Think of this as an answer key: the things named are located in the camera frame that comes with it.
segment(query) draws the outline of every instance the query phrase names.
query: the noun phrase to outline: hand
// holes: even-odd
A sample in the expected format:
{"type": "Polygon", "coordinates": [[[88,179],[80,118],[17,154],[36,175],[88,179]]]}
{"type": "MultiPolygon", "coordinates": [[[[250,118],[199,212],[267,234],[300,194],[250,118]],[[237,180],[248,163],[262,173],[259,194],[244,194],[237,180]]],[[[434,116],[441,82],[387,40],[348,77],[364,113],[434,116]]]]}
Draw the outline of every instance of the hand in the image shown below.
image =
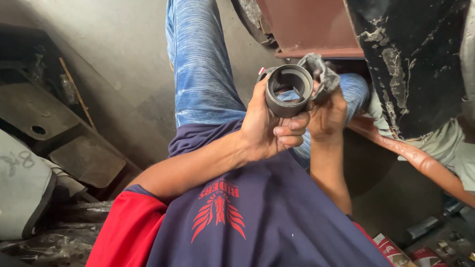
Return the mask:
{"type": "MultiPolygon", "coordinates": [[[[314,81],[313,85],[318,88],[319,84],[314,81]]],[[[314,105],[310,110],[311,119],[307,127],[312,141],[340,142],[346,120],[346,100],[341,88],[338,86],[323,104],[314,105]]]]}
{"type": "Polygon", "coordinates": [[[249,151],[249,161],[267,159],[304,142],[302,135],[310,121],[303,111],[292,118],[279,118],[267,107],[264,78],[254,87],[252,99],[239,133],[249,151]]]}

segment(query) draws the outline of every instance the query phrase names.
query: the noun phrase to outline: wooden stick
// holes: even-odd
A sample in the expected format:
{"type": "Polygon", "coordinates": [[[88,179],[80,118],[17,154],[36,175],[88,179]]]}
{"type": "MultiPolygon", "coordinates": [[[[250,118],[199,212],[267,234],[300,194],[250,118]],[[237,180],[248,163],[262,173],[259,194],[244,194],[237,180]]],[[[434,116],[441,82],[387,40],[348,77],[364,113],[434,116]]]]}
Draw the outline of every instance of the wooden stick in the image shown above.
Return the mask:
{"type": "Polygon", "coordinates": [[[73,80],[73,78],[71,77],[71,74],[70,74],[69,71],[67,70],[67,67],[66,67],[66,64],[64,63],[63,58],[60,57],[60,58],[59,58],[59,61],[61,62],[61,65],[63,65],[63,69],[64,69],[64,71],[66,72],[67,78],[68,78],[68,79],[71,81],[71,83],[73,84],[73,88],[74,88],[74,90],[75,90],[75,92],[76,92],[77,98],[79,99],[79,102],[81,103],[81,106],[83,107],[84,113],[86,113],[86,116],[87,116],[87,118],[89,119],[89,122],[90,122],[92,128],[93,128],[94,130],[96,130],[96,132],[97,132],[97,129],[95,128],[95,125],[94,125],[94,123],[92,122],[91,115],[89,115],[89,112],[87,111],[88,108],[87,108],[86,105],[84,104],[84,101],[83,101],[81,95],[79,94],[79,91],[77,90],[76,84],[74,83],[74,80],[73,80]]]}

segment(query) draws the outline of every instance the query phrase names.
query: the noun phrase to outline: cylindrical metal part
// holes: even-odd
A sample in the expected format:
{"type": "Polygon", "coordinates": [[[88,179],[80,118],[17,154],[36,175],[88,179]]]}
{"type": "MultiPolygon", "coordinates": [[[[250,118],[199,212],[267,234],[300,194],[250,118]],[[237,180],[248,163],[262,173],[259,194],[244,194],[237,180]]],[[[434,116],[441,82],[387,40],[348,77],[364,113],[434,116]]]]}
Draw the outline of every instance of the cylindrical metal part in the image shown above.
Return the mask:
{"type": "Polygon", "coordinates": [[[266,87],[267,106],[281,118],[290,118],[305,109],[314,89],[310,73],[301,66],[288,64],[277,68],[269,68],[262,73],[260,81],[266,73],[270,73],[266,87]],[[289,100],[288,91],[294,91],[289,100]]]}

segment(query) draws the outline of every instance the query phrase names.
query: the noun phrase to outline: leg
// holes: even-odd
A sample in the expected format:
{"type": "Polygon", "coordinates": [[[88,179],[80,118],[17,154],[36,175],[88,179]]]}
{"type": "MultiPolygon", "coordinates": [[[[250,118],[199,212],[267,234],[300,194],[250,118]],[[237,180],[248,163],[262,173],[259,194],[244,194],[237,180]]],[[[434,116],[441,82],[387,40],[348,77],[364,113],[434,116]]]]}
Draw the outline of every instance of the leg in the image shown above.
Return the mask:
{"type": "MultiPolygon", "coordinates": [[[[370,91],[364,78],[355,73],[341,74],[340,87],[347,103],[346,125],[368,99],[370,91]]],[[[304,134],[304,143],[295,147],[294,151],[297,154],[296,160],[304,169],[307,169],[310,166],[310,134],[308,131],[304,134]]]]}
{"type": "Polygon", "coordinates": [[[244,118],[216,0],[168,0],[166,36],[174,66],[177,127],[244,118]]]}

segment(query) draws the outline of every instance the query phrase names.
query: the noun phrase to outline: printed graphic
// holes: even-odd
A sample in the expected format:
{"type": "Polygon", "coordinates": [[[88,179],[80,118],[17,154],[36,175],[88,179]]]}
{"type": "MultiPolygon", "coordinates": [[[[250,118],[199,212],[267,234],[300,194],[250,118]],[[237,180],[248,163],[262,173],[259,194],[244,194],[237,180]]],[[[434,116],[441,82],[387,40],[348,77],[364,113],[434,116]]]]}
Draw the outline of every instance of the printed graphic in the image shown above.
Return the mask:
{"type": "Polygon", "coordinates": [[[236,198],[239,197],[238,186],[230,184],[224,181],[224,178],[221,178],[203,189],[199,199],[210,194],[211,196],[207,200],[207,204],[198,211],[198,215],[193,220],[195,223],[191,230],[194,230],[195,228],[196,230],[191,242],[193,243],[193,240],[198,233],[201,232],[205,226],[210,224],[213,218],[215,218],[215,226],[220,222],[225,225],[226,221],[228,221],[229,224],[236,229],[244,239],[246,239],[244,231],[241,228],[245,228],[244,222],[242,221],[244,218],[242,218],[238,210],[231,205],[231,200],[229,199],[229,196],[236,198]]]}

